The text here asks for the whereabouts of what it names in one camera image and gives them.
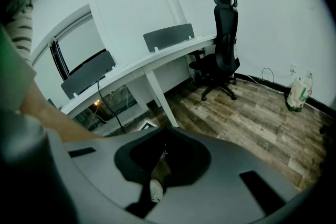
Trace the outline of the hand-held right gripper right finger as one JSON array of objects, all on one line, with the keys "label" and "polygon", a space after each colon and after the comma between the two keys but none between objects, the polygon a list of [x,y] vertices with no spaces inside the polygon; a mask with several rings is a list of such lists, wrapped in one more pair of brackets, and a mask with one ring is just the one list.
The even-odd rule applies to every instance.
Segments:
[{"label": "hand-held right gripper right finger", "polygon": [[265,216],[240,174],[254,171],[288,202],[298,194],[281,172],[245,148],[187,130],[181,132],[204,144],[211,154],[206,173],[194,184],[170,187],[146,216],[153,223],[251,223]]}]

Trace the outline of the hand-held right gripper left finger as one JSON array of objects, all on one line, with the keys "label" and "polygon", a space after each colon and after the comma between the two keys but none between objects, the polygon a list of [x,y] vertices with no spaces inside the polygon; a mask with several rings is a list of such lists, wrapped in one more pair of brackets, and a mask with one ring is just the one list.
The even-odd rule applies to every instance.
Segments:
[{"label": "hand-held right gripper left finger", "polygon": [[142,185],[128,181],[114,162],[123,145],[155,134],[159,128],[101,140],[62,143],[55,132],[48,135],[52,157],[70,198],[75,223],[166,223],[161,206],[140,218],[126,208],[139,201]]}]

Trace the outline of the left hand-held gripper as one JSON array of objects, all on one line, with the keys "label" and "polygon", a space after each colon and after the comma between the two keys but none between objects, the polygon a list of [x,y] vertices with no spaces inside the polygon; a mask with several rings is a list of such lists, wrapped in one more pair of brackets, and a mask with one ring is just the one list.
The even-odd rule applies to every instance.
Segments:
[{"label": "left hand-held gripper", "polygon": [[152,122],[150,122],[150,121],[148,121],[148,120],[145,120],[144,122],[143,122],[143,124],[139,127],[139,131],[141,131],[141,130],[146,130],[146,129],[148,129],[148,128],[152,128],[152,127],[157,127],[157,125],[156,124],[154,124],[154,123],[152,123]]}]

